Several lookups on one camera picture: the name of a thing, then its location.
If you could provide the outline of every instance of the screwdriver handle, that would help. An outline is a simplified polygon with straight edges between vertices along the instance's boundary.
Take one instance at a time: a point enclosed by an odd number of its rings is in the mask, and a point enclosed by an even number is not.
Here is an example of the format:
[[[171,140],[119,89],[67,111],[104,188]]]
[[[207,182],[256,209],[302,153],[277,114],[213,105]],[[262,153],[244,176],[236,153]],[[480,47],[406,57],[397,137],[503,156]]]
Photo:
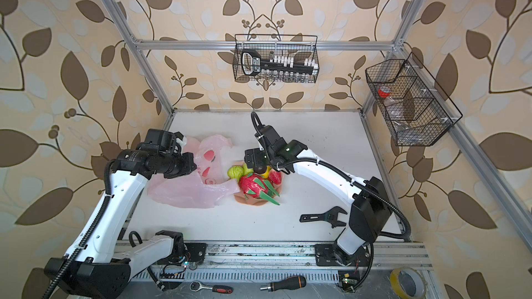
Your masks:
[[[270,283],[271,291],[276,290],[297,290],[305,287],[306,279],[303,276],[292,276],[280,282]]]
[[[212,287],[212,291],[213,292],[217,292],[217,293],[231,294],[232,293],[232,287],[225,286],[225,285],[214,285]]]

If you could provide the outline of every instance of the black wire mesh basket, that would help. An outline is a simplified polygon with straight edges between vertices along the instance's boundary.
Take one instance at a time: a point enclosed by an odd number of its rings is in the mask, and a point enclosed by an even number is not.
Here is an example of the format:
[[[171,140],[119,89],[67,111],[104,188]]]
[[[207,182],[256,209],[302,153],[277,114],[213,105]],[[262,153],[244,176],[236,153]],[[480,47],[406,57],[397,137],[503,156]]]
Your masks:
[[[235,81],[316,83],[320,66],[317,36],[236,34]]]
[[[368,67],[366,80],[395,144],[431,146],[463,115],[428,70],[434,85],[427,86],[416,71],[422,68],[421,62],[412,56]],[[447,101],[455,114],[440,104]]]

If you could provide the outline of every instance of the yellow tape roll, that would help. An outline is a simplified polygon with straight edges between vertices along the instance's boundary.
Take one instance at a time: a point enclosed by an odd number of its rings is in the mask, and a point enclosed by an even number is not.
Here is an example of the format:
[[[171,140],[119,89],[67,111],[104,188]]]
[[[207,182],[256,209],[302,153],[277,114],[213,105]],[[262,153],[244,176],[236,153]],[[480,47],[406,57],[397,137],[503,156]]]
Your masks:
[[[399,273],[401,273],[401,271],[412,277],[412,280],[416,285],[416,293],[414,293],[414,296],[409,296],[399,283]],[[390,274],[390,284],[392,285],[394,292],[401,299],[422,299],[427,293],[427,282],[422,275],[410,267],[401,267],[392,270],[392,273]]]

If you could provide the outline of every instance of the white table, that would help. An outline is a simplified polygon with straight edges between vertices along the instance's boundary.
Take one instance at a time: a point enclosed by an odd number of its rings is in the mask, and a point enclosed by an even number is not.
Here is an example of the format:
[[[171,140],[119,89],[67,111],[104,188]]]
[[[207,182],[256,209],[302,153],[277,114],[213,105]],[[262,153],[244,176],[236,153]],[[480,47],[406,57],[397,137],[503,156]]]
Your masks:
[[[358,112],[259,112],[264,125],[273,126],[286,142],[298,140],[323,160],[356,176],[381,179],[377,163]],[[243,160],[244,150],[258,147],[249,112],[177,112],[170,131],[201,140],[214,134],[231,138],[234,147],[224,149],[222,161],[229,168]],[[200,241],[334,241],[343,227],[325,221],[300,223],[302,214],[323,213],[338,205],[349,211],[324,187],[298,174],[285,176],[280,205],[256,207],[225,196],[211,209],[180,209],[154,202],[146,195],[138,202],[126,231],[151,238],[160,230],[183,233],[185,240]],[[348,222],[340,214],[339,220]],[[384,231],[399,233],[392,215]],[[396,241],[379,237],[378,241]]]

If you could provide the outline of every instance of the ratchet wrench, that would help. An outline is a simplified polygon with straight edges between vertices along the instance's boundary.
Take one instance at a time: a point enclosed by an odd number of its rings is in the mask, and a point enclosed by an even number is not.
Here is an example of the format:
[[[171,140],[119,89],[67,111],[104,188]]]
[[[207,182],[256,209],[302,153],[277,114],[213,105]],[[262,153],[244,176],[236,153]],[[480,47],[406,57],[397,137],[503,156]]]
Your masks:
[[[226,294],[232,293],[232,287],[225,286],[225,285],[213,285],[211,287],[211,286],[205,286],[201,284],[200,282],[190,283],[190,289],[194,292],[197,292],[201,289],[208,289],[208,290],[212,290],[213,292],[217,292],[217,293],[226,293]]]

